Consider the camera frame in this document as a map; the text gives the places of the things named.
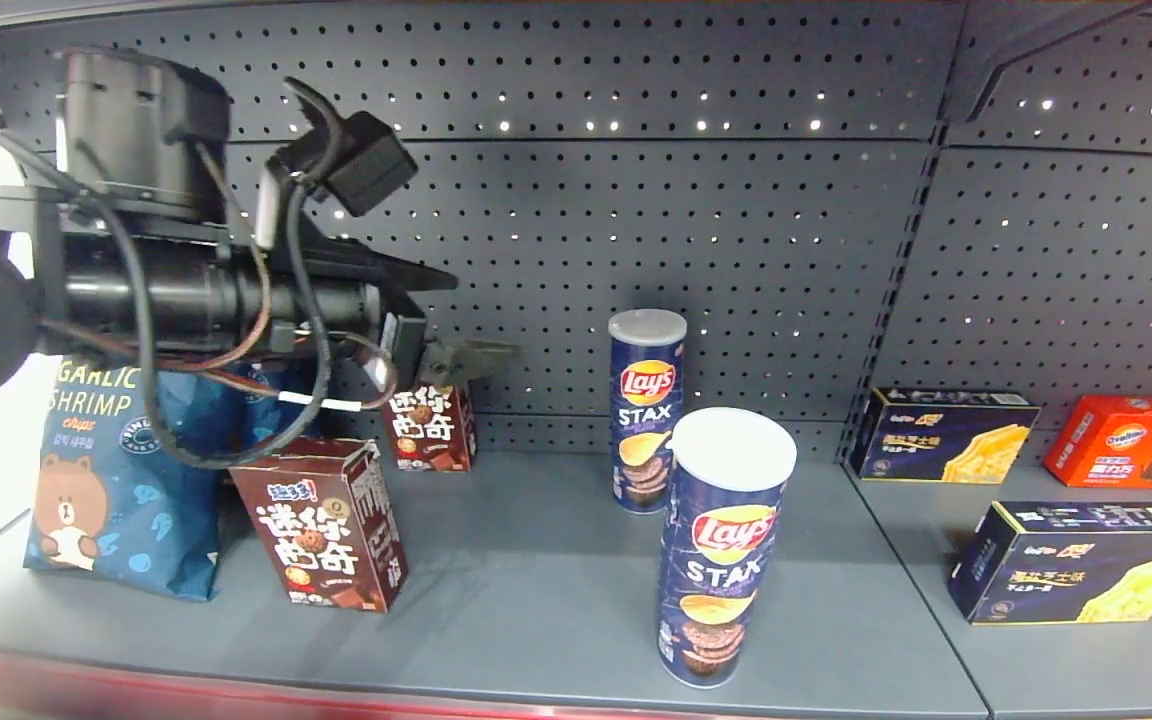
brown snack box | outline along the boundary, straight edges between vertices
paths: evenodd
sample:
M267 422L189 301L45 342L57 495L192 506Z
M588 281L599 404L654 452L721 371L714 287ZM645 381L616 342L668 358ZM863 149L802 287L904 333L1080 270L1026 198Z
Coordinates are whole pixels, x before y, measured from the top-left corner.
M394 393L381 415L399 470L464 473L477 437L468 387L420 386Z
M257 536L298 605L387 612L407 579L374 439L301 438L230 468Z

wire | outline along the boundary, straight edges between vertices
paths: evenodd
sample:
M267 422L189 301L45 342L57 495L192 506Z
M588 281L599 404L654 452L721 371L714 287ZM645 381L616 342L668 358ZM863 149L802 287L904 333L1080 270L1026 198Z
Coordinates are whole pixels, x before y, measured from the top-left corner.
M319 111L319 114L323 115L324 122L328 124L328 146L323 151L323 156L314 164L314 167L308 169L305 176L301 177L302 182L312 185L328 176L328 173L338 164L340 150L344 145L344 120L340 119L340 115L326 97L319 94L319 91L305 85L305 83L294 77L283 77L283 85L296 96L300 96L302 100L314 106L314 109Z
M229 184L225 183L225 176L220 172L220 167L217 165L217 160L212 158L211 152L207 151L207 146L202 143L202 141L196 141L194 143L194 150L198 154L198 159L202 160L202 165L207 169L207 174L211 176L211 181L215 183L215 188L223 194L225 199L234 209L234 213L238 215L238 221L247 227L247 236L249 238L256 236L256 230L248 222L247 218L243 217L242 205L238 205L237 197L234 197L233 190L230 190ZM256 263L256 276L260 281L260 311L256 313L256 323L252 324L250 331L247 332L247 336L243 338L242 342L238 342L233 350L223 353L211 359L197 361L197 363L179 363L174 366L175 370L180 370L183 373L196 373L200 370L214 370L229 365L230 363L236 363L241 361L244 355L248 355L256 347L257 342L260 342L260 338L265 334L265 328L270 326L270 311L271 305L273 305L273 288L271 288L270 282L270 268L265 265L265 256L262 255L260 248L251 245L252 260Z
M159 382L157 382L159 378L157 378L156 364L154 311L152 311L151 306L150 291L147 290L145 279L145 266L143 266L141 260L141 251L138 251L131 233L127 232L123 220L118 217L118 213L111 207L109 203L99 194L91 190L91 188L79 183L76 179L67 176L60 169L52 167L51 164L41 159L32 150L26 149L18 141L15 141L15 138L0 132L0 147L12 152L20 162L36 169L48 182L60 188L61 191L74 196L74 204L79 206L79 209L94 211L101 220L105 220L106 228L109 229L119 253L123 256L128 283L131 285L132 314L136 318L136 351L138 364L141 364L143 370L141 373L141 391L143 396L145 396L147 429L159 438L159 442L162 445L166 454L180 462L184 462L184 464L196 468L225 470L233 465L245 464L287 446L293 439L300 437L303 430L308 427L308 424L314 419L319 407L326 397L328 382L332 378L332 359L329 358L332 346L329 346L328 334L326 334L323 311L319 304L317 304L314 288L311 286L310 276L308 276L305 270L305 258L303 258L301 251L300 219L303 209L305 209L308 187L314 184L319 179L325 177L325 174L334 167L338 160L340 145L343 142L343 123L332 104L326 101L325 97L318 94L312 88L309 88L305 83L296 78L285 78L285 84L323 114L325 122L328 123L329 131L328 146L326 146L319 162L311 170L308 170L305 176L297 179L300 182L297 182L296 188L291 191L291 199L288 202L287 210L287 243L288 255L291 257L291 273L296 278L301 305L306 311L308 319L310 320L310 329L314 333L314 349L317 351L314 392L312 392L310 402L308 402L305 409L296 416L296 419L283 432L266 439L266 441L259 445L247 448L247 450L233 452L232 454L205 457L188 450L187 447L180 445L177 437L164 419L162 407L159 401Z
M394 393L397 392L397 365L394 364L393 356L389 356L388 353L384 350L384 348L381 348L379 344L376 344L376 342L372 342L371 338L362 336L358 333L351 333L348 331L332 331L328 334L329 336L333 338L346 338L346 340L348 341L353 341L361 344L362 347L365 348L365 350L370 350L372 356L378 357L380 364L384 365L385 386L380 388L380 396L376 397L376 400L370 400L367 402L359 402L357 411L374 410L378 409L378 407L387 404L387 402L389 402L389 397L393 397ZM306 341L309 338L310 336L308 335L296 338L296 342L300 343ZM355 363L357 363L358 365L364 365L366 364L366 357L364 357L364 355L359 353L358 356L355 357Z
M109 353L111 355L136 357L136 348L132 348L130 344L119 342L113 340L113 338L103 336L103 334L84 328L82 325L65 323L65 320L52 320L50 318L41 318L38 320L38 324L50 331L63 334L63 336L73 338L73 340L77 340L84 344L90 344L97 348L97 350L103 350ZM159 363L157 363L157 366L161 370L179 370L180 364L182 363L174 359L160 359ZM262 386L262 384L252 381L252 379L230 373L228 370L196 370L196 373L211 378L212 381L225 384L225 386L241 389L243 392L252 392L256 393L256 395L270 397L278 396L278 391L270 388L268 386Z

lay's logo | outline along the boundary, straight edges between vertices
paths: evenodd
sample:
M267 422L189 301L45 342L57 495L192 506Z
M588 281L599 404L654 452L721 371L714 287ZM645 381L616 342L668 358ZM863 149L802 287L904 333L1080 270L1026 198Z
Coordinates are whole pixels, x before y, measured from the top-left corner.
M621 395L631 404L654 406L669 395L675 369L662 359L639 359L621 372Z
M763 544L776 523L767 505L734 505L705 511L691 523L691 543L718 564L736 564Z
M1123 450L1139 442L1144 433L1146 433L1144 425L1138 423L1123 425L1123 427L1114 430L1111 437L1105 438L1105 445L1114 448L1114 450Z

red snack box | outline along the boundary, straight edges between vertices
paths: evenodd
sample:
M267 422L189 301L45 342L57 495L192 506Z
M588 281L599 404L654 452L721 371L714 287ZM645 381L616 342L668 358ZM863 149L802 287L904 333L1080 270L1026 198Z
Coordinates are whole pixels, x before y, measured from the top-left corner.
M399 470L463 473L477 452L467 387L420 386L394 393L381 415Z
M1079 397L1043 464L1070 487L1152 488L1152 397Z
M387 612L407 579L376 441L301 438L229 475L298 605Z

lay's stax can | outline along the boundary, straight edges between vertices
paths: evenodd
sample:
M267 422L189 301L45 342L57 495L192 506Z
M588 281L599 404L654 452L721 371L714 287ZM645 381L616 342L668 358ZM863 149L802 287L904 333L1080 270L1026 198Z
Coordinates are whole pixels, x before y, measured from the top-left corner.
M658 647L675 679L713 688L749 639L797 447L781 425L736 407L685 415L669 446L679 469L660 541Z
M668 310L627 310L612 335L612 495L629 511L662 509L673 455L666 446L682 415L687 320Z

